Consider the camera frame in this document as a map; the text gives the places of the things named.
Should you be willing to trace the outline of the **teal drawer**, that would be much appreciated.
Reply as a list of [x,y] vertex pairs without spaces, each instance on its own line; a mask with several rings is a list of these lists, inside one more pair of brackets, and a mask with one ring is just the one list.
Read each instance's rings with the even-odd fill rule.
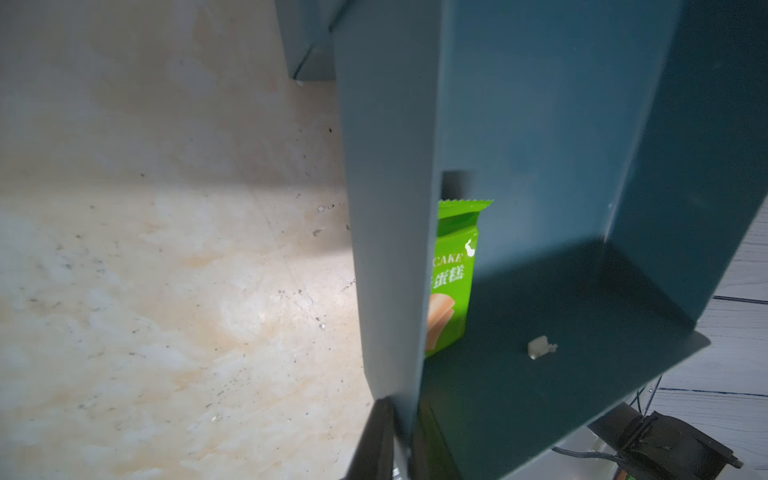
[[[767,194],[763,1],[351,1],[332,32],[364,372],[500,479],[708,345]],[[490,200],[425,356],[439,203]]]

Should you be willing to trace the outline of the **green cookie packet one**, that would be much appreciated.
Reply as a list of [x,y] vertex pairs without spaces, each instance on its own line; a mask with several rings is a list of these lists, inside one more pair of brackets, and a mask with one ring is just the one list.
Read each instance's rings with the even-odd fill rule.
[[426,357],[464,336],[478,246],[479,215],[491,205],[490,200],[439,203],[426,320]]

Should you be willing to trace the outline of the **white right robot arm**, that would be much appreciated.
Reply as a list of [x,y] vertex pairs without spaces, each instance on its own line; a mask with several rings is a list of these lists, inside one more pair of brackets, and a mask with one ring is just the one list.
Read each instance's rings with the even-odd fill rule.
[[621,403],[588,425],[613,453],[573,451],[554,446],[557,454],[616,464],[627,479],[698,479],[721,476],[727,466],[744,462],[733,450],[690,424],[652,412],[641,414]]

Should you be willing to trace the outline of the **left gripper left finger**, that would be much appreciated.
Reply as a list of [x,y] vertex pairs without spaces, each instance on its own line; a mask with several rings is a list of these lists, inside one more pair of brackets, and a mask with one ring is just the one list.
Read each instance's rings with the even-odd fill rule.
[[370,411],[345,480],[392,480],[395,411],[389,398],[377,399]]

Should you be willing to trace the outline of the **teal drawer cabinet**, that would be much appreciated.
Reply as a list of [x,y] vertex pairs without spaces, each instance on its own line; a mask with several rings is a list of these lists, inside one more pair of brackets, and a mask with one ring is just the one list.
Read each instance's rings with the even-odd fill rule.
[[332,32],[350,4],[345,0],[275,0],[287,72],[292,80],[335,80]]

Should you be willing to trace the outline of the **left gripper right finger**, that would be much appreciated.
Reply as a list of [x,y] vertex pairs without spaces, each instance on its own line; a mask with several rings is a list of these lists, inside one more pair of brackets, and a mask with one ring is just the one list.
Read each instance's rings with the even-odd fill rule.
[[461,474],[448,449],[431,405],[421,401],[412,437],[412,479],[459,480]]

